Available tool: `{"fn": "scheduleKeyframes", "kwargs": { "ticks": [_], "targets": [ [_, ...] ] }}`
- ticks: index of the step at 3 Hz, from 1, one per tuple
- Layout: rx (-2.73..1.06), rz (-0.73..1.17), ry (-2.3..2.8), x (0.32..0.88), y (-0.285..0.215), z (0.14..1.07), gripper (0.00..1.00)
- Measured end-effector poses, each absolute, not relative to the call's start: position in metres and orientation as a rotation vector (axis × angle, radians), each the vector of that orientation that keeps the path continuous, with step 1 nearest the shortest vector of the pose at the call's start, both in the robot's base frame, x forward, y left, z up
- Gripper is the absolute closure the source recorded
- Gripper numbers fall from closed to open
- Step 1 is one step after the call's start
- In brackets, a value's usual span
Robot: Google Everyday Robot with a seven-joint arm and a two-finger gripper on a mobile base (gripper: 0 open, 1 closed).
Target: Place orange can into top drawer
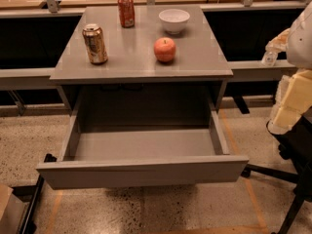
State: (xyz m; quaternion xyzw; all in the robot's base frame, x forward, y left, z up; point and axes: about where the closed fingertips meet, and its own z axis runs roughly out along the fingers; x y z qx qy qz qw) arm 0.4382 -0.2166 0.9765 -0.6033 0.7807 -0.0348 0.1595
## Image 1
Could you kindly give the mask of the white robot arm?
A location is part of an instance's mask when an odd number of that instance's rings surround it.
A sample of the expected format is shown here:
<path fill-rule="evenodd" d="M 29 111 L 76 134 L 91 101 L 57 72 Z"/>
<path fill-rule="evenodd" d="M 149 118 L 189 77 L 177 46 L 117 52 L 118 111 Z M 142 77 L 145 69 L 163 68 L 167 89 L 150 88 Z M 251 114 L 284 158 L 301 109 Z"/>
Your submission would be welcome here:
<path fill-rule="evenodd" d="M 273 66 L 279 53 L 285 52 L 288 63 L 297 68 L 293 76 L 283 76 L 278 85 L 268 130 L 274 135 L 290 131 L 312 106 L 312 2 L 292 26 L 273 38 L 261 60 Z"/>

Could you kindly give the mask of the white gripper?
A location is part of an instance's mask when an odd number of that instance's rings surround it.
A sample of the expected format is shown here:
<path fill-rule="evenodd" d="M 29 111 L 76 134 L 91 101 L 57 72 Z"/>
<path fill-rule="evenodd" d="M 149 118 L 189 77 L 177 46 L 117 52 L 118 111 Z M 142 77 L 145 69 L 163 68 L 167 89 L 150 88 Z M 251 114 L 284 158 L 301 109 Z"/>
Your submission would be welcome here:
<path fill-rule="evenodd" d="M 265 46 L 261 64 L 273 66 L 288 45 L 290 30 L 285 29 Z M 268 130 L 274 135 L 290 131 L 301 116 L 312 106 L 312 71 L 299 69 L 293 76 L 284 75 L 279 82 L 272 107 Z"/>

